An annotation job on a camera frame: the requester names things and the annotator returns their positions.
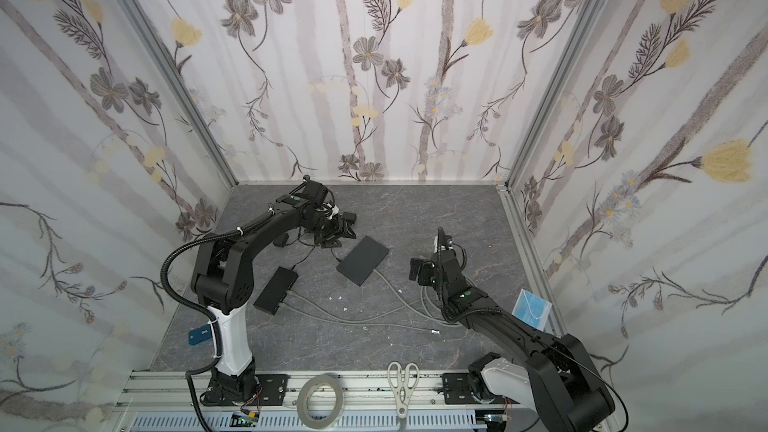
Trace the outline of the black power adapter with cable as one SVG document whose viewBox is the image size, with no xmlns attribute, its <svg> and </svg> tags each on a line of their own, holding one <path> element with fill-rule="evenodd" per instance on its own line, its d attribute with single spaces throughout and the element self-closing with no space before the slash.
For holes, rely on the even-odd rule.
<svg viewBox="0 0 768 432">
<path fill-rule="evenodd" d="M 296 270 L 305 263 L 317 249 L 311 233 L 298 231 L 286 233 L 274 242 L 279 253 L 277 265 L 289 270 Z"/>
</svg>

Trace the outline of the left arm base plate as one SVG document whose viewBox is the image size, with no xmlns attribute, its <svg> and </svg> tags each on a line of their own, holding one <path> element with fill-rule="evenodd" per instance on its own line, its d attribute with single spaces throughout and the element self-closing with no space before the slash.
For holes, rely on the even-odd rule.
<svg viewBox="0 0 768 432">
<path fill-rule="evenodd" d="M 287 374 L 258 374 L 246 378 L 246 391 L 227 390 L 211 379 L 200 400 L 205 406 L 282 406 L 289 378 Z"/>
</svg>

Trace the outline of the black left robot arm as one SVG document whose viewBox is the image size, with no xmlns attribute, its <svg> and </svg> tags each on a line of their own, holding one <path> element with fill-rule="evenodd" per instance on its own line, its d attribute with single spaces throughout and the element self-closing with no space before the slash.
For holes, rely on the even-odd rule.
<svg viewBox="0 0 768 432">
<path fill-rule="evenodd" d="M 342 212 L 324 184 L 306 175 L 301 184 L 281 195 L 262 215 L 222 233 L 207 233 L 175 249 L 163 261 L 159 280 L 178 304 L 203 314 L 212 334 L 213 356 L 207 365 L 187 370 L 191 405 L 204 431 L 211 429 L 201 410 L 193 378 L 209 372 L 208 390 L 219 403 L 245 404 L 261 391 L 255 358 L 246 330 L 246 305 L 254 292 L 253 261 L 268 245 L 294 229 L 314 236 L 316 246 L 334 248 L 356 237 L 357 215 Z M 171 265 L 182 253 L 198 250 L 190 287 L 192 301 L 170 285 Z"/>
</svg>

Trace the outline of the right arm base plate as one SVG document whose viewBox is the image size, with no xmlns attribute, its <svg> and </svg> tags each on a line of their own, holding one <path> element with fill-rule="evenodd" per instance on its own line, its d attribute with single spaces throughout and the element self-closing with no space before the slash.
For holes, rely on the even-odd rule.
<svg viewBox="0 0 768 432">
<path fill-rule="evenodd" d="M 446 372 L 441 375 L 442 394 L 446 405 L 502 404 L 503 399 L 493 395 L 469 372 Z"/>
</svg>

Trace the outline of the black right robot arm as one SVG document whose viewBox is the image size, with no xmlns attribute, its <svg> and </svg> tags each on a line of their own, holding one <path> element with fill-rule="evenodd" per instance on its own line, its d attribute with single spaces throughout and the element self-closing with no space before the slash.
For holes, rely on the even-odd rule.
<svg viewBox="0 0 768 432">
<path fill-rule="evenodd" d="M 436 292 L 445 321 L 486 336 L 522 362 L 517 366 L 502 357 L 491 360 L 480 369 L 481 383 L 490 394 L 535 411 L 547 430 L 591 431 L 617 406 L 629 415 L 579 339 L 528 325 L 470 284 L 443 228 L 437 229 L 431 257 L 411 260 L 409 279 Z"/>
</svg>

